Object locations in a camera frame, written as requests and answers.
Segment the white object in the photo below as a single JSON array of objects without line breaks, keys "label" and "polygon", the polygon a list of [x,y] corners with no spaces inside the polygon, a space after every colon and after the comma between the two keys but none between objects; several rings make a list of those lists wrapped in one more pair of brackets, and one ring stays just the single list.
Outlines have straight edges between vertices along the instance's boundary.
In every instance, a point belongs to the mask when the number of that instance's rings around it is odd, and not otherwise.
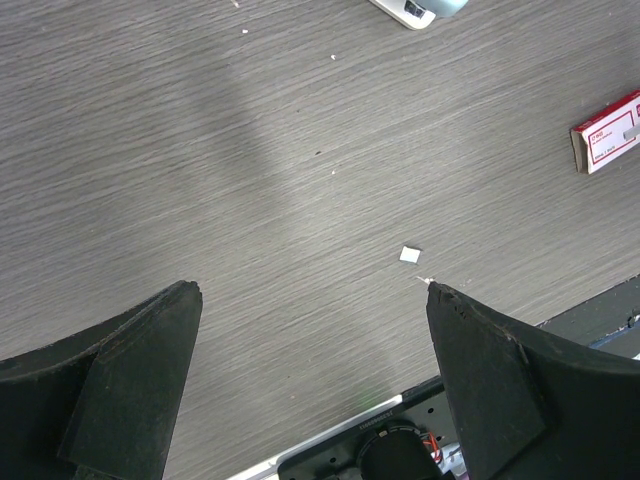
[{"label": "white object", "polygon": [[405,27],[411,30],[427,28],[436,18],[436,14],[425,11],[422,17],[417,17],[405,11],[406,0],[370,0],[375,6],[391,15]]},{"label": "white object", "polygon": [[450,443],[440,450],[442,451],[442,463],[438,466],[443,474],[450,470],[456,477],[467,473],[467,466],[464,463],[459,443]]},{"label": "white object", "polygon": [[640,143],[640,90],[571,130],[579,172],[593,173]]},{"label": "white object", "polygon": [[417,248],[410,247],[402,247],[402,252],[400,253],[400,261],[409,262],[409,263],[418,263],[418,258],[420,257],[421,250]]}]

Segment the small cardboard box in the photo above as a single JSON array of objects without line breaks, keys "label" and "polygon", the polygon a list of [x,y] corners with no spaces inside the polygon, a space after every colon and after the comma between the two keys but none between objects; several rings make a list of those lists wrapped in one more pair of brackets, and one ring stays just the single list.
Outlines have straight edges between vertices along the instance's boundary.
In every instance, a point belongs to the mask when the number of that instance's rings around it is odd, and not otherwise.
[{"label": "small cardboard box", "polygon": [[593,173],[640,143],[640,90],[571,129],[578,172]]}]

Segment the gray wood-grain table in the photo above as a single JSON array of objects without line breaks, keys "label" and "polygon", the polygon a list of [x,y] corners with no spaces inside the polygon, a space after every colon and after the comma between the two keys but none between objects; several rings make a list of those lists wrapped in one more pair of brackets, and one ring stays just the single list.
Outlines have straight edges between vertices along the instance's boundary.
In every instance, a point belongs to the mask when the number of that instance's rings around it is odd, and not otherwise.
[{"label": "gray wood-grain table", "polygon": [[640,272],[640,149],[579,175],[568,134],[640,86],[640,3],[471,0],[411,32],[238,1],[0,5],[0,356],[197,280],[167,478],[436,374],[416,276],[535,323]]}]

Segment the small white debris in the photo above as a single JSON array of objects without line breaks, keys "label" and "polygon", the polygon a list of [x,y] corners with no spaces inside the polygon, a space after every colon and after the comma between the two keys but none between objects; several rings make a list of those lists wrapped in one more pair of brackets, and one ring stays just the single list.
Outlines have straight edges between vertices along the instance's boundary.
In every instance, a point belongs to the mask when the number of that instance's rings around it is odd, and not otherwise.
[{"label": "small white debris", "polygon": [[402,247],[402,253],[400,253],[401,262],[418,263],[418,257],[422,253],[422,250],[417,248],[410,248],[407,246]]}]

